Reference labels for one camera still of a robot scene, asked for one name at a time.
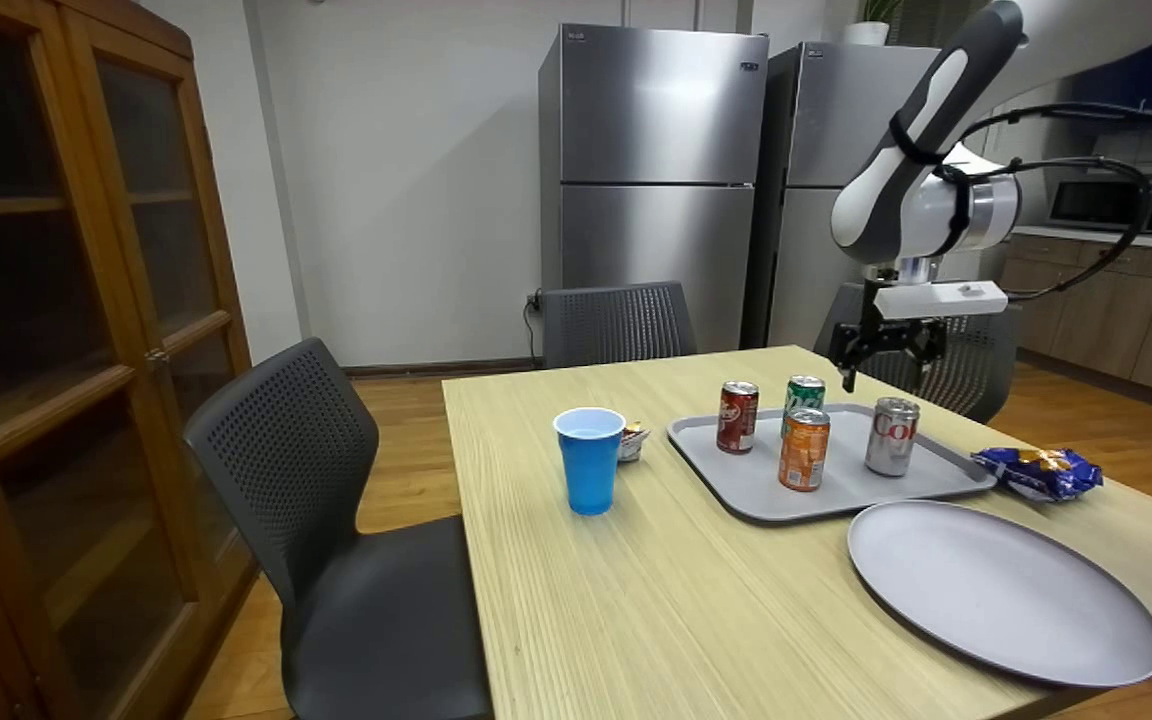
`wall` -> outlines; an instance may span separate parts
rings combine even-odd
[[[242,0],[143,0],[193,36],[252,359],[301,341],[271,141]]]
[[[252,358],[527,358],[535,67],[554,26],[828,42],[853,0],[143,0],[195,46]]]
[[[554,26],[777,33],[734,0],[252,0],[307,334],[350,368],[527,358],[540,283],[535,67]]]

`wooden table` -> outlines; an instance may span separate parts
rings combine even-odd
[[[970,664],[886,615],[848,563],[848,515],[752,527],[690,478],[663,430],[716,412],[725,380],[837,372],[801,348],[447,380],[447,424],[496,717],[997,717],[1086,693]],[[858,380],[853,400],[886,389]],[[616,507],[562,505],[546,421],[606,406],[652,430],[618,470]],[[925,406],[954,452],[1016,444]],[[1032,507],[1013,494],[954,502],[1037,527],[1152,607],[1152,495],[1125,484]]]

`countertop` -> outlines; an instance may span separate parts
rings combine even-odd
[[[1079,244],[1121,240],[1114,231],[1055,230],[1055,226],[1016,226],[1016,238],[1055,238],[1055,240],[1079,240]]]

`soda can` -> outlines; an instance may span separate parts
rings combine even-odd
[[[791,408],[824,408],[824,380],[820,377],[791,377],[784,389],[784,412]]]
[[[915,435],[918,435],[918,406],[904,396],[876,400],[862,470],[892,481],[904,478]]]
[[[752,452],[756,424],[758,424],[758,389],[746,380],[725,384],[720,433],[716,433],[720,452],[734,456]]]
[[[777,481],[784,488],[810,494],[820,488],[824,456],[828,456],[828,412],[791,408],[784,415]]]

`refrigerator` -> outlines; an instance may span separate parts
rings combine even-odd
[[[681,279],[734,348],[769,36],[562,26],[540,65],[540,283]]]
[[[934,49],[795,46],[769,60],[739,345],[810,348],[858,266],[830,240],[830,200],[866,165]]]

